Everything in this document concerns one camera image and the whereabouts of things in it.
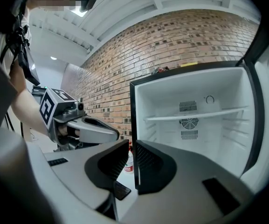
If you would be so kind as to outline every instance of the white ceiling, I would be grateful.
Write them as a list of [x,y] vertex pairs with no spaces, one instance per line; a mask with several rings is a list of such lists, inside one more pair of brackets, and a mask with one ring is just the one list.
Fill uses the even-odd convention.
[[140,21],[183,9],[226,11],[259,23],[250,0],[97,0],[84,17],[73,12],[34,9],[31,49],[81,66],[109,39]]
[[50,56],[32,51],[40,86],[60,89],[67,63],[59,59],[52,60]]

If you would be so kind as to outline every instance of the yellow object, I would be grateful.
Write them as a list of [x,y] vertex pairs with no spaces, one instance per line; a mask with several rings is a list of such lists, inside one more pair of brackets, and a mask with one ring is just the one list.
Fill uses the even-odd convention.
[[189,65],[196,65],[196,64],[197,64],[197,62],[191,62],[191,63],[180,65],[180,67],[189,66]]

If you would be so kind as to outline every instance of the white wall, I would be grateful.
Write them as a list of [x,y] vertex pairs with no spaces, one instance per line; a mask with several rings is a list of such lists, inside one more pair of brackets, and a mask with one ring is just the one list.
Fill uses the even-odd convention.
[[40,86],[60,89],[63,74],[67,63],[61,60],[52,60],[50,56],[45,56],[32,51],[36,70],[40,79]]

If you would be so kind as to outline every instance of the person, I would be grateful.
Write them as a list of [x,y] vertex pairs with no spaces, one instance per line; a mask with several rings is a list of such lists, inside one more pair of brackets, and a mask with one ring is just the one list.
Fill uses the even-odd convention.
[[[24,16],[21,20],[21,26],[29,24],[29,15],[31,10],[37,7],[44,7],[47,9],[56,9],[63,8],[64,6],[71,6],[71,4],[75,4],[76,0],[27,0],[26,8]],[[18,9],[20,7],[17,6],[16,10],[12,13],[18,14]],[[25,34],[25,38],[29,40],[31,43],[31,33],[30,30],[27,30]],[[6,34],[0,33],[0,56],[6,45]],[[29,126],[30,128],[48,135],[47,129],[45,127],[44,121],[39,112],[39,104],[36,102],[35,98],[32,94],[27,90],[26,79],[24,77],[23,69],[19,66],[18,60],[14,60],[14,55],[10,49],[7,50],[5,57],[1,63],[1,66],[4,72],[9,76],[10,82],[17,90],[17,95],[14,101],[11,104],[11,108],[16,115],[16,117],[23,123]],[[4,121],[2,124],[3,127],[7,127],[6,122]],[[67,127],[61,126],[58,128],[60,135],[67,135]]]

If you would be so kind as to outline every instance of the refrigerator vent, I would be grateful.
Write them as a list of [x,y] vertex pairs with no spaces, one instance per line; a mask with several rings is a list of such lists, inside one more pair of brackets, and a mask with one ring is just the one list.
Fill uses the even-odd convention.
[[182,140],[196,140],[198,138],[198,130],[181,131]]
[[182,119],[180,123],[185,129],[194,129],[199,122],[198,118]]
[[197,110],[195,101],[185,101],[179,104],[180,112]]

